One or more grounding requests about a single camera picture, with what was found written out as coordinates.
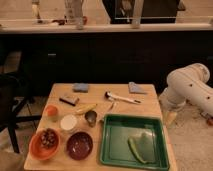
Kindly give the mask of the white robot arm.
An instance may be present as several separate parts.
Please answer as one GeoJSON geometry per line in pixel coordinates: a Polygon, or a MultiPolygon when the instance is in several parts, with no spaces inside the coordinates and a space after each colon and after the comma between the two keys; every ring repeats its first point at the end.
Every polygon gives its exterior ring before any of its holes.
{"type": "Polygon", "coordinates": [[[202,116],[213,119],[213,88],[207,85],[209,69],[201,63],[175,69],[167,76],[167,87],[159,96],[163,123],[169,126],[186,101],[197,105],[202,116]]]}

